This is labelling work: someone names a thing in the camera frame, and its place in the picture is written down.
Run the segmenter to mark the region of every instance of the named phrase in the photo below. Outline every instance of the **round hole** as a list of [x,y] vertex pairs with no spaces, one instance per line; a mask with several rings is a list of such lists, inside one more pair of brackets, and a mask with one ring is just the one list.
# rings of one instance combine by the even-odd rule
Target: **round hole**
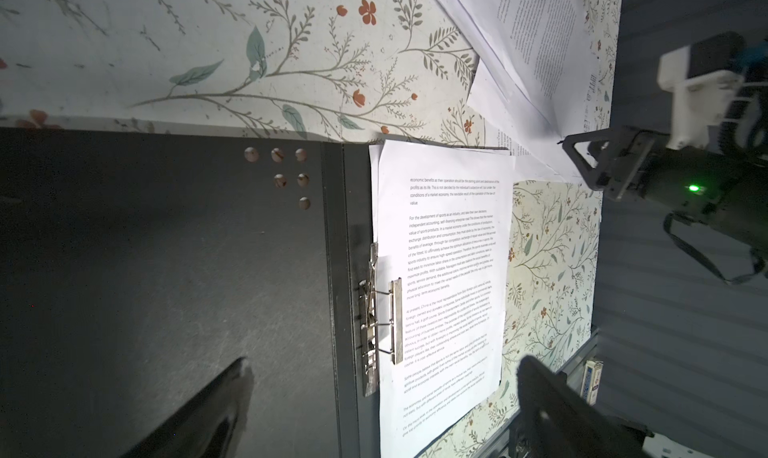
[[282,163],[283,157],[285,157],[285,153],[279,147],[272,150],[272,161],[275,163]]
[[245,159],[251,163],[256,162],[256,160],[259,159],[259,151],[256,151],[255,147],[245,148]]
[[283,175],[275,175],[274,181],[277,188],[285,187],[288,184],[288,180]]

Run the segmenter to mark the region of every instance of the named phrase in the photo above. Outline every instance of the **red flower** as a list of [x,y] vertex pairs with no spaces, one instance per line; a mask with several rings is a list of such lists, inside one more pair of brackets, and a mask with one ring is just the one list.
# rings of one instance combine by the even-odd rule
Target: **red flower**
[[44,129],[62,129],[59,125],[46,125],[45,120],[48,119],[48,114],[45,111],[33,109],[29,111],[29,117],[32,118],[34,123],[25,119],[16,120],[16,127],[26,127],[28,129],[37,129],[39,127]]
[[355,89],[355,92],[352,93],[352,100],[355,101],[357,107],[363,107],[366,105],[366,96],[361,94],[359,89]]
[[374,4],[373,1],[368,4],[368,1],[362,0],[362,6],[360,6],[357,11],[360,12],[363,23],[376,24],[376,16],[373,15],[376,12],[376,4]]

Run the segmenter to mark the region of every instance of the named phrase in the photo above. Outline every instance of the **small box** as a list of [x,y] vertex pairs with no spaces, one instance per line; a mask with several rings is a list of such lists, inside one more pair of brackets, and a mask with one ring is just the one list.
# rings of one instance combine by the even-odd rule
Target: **small box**
[[588,360],[584,369],[584,378],[581,380],[581,398],[589,405],[594,405],[598,400],[598,388],[600,387],[600,375],[603,374],[603,362]]

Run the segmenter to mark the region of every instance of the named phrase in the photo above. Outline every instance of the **lever arch mechanism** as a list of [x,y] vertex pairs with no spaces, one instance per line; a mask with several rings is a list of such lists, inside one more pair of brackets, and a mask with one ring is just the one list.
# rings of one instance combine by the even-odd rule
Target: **lever arch mechanism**
[[[379,389],[379,351],[389,354],[392,364],[402,362],[402,279],[389,282],[389,292],[376,290],[376,265],[379,260],[378,245],[371,244],[368,262],[368,279],[360,281],[360,310],[363,313],[360,331],[362,333],[362,372],[365,376],[365,396],[370,396]],[[386,295],[389,301],[388,323],[379,323],[376,312],[376,295]],[[391,347],[379,348],[379,328],[389,327]]]

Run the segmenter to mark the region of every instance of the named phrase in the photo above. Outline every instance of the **floral tablecloth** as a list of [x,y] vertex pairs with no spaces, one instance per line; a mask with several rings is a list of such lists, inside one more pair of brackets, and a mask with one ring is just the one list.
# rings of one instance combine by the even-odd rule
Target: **floral tablecloth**
[[[601,128],[620,0],[584,9]],[[0,18],[3,126],[485,144],[477,56],[435,0],[0,0]],[[556,368],[589,338],[601,195],[514,199],[502,384],[425,456],[470,456],[518,408],[522,356]]]

